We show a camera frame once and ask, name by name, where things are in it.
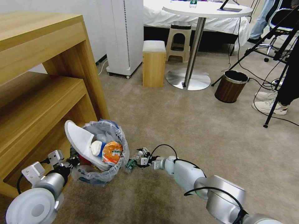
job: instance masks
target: wooden cabinet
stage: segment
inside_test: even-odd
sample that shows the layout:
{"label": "wooden cabinet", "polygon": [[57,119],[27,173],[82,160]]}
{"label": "wooden cabinet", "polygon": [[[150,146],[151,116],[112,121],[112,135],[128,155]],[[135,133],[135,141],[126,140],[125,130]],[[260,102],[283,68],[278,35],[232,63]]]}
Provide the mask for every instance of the wooden cabinet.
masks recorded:
{"label": "wooden cabinet", "polygon": [[[27,72],[40,63],[49,75]],[[0,15],[0,193],[16,197],[20,171],[55,149],[69,155],[66,120],[100,118],[109,114],[83,17]]]}

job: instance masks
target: white bedsheet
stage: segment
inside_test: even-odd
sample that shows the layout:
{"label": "white bedsheet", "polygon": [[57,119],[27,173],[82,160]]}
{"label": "white bedsheet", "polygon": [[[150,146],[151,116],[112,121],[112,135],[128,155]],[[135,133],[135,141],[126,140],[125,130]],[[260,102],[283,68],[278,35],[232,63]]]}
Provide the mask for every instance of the white bedsheet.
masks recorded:
{"label": "white bedsheet", "polygon": [[[197,17],[182,16],[162,10],[163,3],[170,0],[143,0],[143,22],[144,25],[169,28],[174,21],[190,22],[194,29],[197,25]],[[205,30],[223,33],[238,34],[239,18],[207,18]],[[241,17],[240,45],[243,46],[249,38],[249,22],[247,18]],[[238,40],[235,43],[235,51],[239,49]]]}

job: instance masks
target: black pants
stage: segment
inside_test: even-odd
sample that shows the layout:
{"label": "black pants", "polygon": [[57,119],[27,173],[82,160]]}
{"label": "black pants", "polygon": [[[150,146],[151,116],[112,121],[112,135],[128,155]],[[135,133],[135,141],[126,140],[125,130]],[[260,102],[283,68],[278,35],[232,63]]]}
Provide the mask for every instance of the black pants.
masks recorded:
{"label": "black pants", "polygon": [[277,100],[283,105],[289,105],[294,99],[299,98],[299,41],[289,56],[289,67],[284,81],[277,95]]}

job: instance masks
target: round metal table base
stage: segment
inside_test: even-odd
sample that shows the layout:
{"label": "round metal table base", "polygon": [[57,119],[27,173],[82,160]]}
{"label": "round metal table base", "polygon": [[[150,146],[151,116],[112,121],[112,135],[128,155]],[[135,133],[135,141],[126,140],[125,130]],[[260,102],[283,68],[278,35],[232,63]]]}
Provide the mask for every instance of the round metal table base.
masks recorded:
{"label": "round metal table base", "polygon": [[166,75],[169,84],[184,90],[202,90],[210,85],[209,74],[198,70],[193,70],[189,84],[185,83],[186,70],[187,68],[179,68],[169,71]]}

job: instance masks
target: plastic stool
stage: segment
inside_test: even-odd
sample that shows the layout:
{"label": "plastic stool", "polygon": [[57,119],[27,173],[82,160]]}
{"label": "plastic stool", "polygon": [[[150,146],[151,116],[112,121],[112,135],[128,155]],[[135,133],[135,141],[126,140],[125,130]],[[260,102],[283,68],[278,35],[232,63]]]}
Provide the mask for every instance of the plastic stool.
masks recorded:
{"label": "plastic stool", "polygon": [[[190,37],[191,37],[191,25],[187,22],[174,22],[169,30],[167,45],[166,45],[166,60],[169,56],[180,56],[183,62],[187,62],[190,56]],[[173,38],[176,34],[183,34],[185,36],[185,43],[177,44],[173,42]]]}
{"label": "plastic stool", "polygon": [[143,86],[163,87],[166,58],[164,41],[144,41],[142,56]]}

